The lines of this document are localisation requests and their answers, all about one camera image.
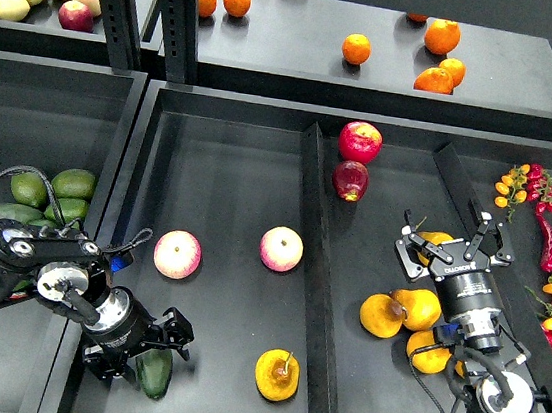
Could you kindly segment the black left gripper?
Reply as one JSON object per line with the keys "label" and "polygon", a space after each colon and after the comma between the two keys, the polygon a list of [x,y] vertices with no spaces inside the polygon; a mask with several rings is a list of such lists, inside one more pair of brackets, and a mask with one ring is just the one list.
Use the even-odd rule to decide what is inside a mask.
{"label": "black left gripper", "polygon": [[135,383],[135,370],[128,363],[128,352],[146,349],[174,350],[184,361],[190,360],[186,348],[194,340],[193,326],[176,307],[164,311],[156,321],[128,288],[113,287],[95,306],[99,320],[82,325],[92,345],[82,346],[82,363],[101,381],[123,378]]}

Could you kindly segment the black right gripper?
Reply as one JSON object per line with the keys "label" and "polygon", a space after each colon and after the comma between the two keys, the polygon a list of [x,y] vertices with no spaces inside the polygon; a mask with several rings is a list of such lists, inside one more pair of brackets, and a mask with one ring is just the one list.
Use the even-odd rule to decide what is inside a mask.
{"label": "black right gripper", "polygon": [[[498,316],[504,305],[490,266],[509,266],[515,258],[503,221],[480,211],[469,243],[456,239],[435,245],[419,236],[411,210],[406,209],[403,215],[404,226],[394,243],[401,267],[411,282],[431,276],[445,320],[450,322],[474,311]],[[429,265],[422,264],[419,254],[427,257]]]}

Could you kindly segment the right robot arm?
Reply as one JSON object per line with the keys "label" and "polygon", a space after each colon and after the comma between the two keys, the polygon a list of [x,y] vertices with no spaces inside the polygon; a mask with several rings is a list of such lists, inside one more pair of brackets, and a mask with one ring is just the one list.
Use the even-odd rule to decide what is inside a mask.
{"label": "right robot arm", "polygon": [[518,355],[505,362],[501,354],[502,340],[509,334],[501,325],[504,305],[491,268],[507,266],[515,258],[505,226],[480,212],[471,239],[433,244],[418,234],[411,219],[405,212],[396,253],[411,282],[426,276],[433,281],[444,323],[433,328],[428,345],[410,355],[449,352],[443,372],[455,405],[465,413],[540,413],[549,397],[514,371],[529,351],[513,340]]}

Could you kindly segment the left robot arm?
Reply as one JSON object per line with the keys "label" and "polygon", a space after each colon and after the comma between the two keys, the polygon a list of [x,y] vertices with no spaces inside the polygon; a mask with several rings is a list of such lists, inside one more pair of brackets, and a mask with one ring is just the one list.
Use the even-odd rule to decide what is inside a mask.
{"label": "left robot arm", "polygon": [[112,285],[113,269],[126,267],[131,252],[153,235],[144,228],[122,246],[101,248],[82,220],[66,221],[47,176],[32,166],[12,166],[1,177],[32,174],[45,186],[57,228],[0,218],[0,309],[38,300],[80,325],[86,335],[83,364],[101,381],[125,378],[139,386],[146,375],[128,361],[150,350],[175,350],[189,360],[192,325],[176,308],[156,321],[124,286]]}

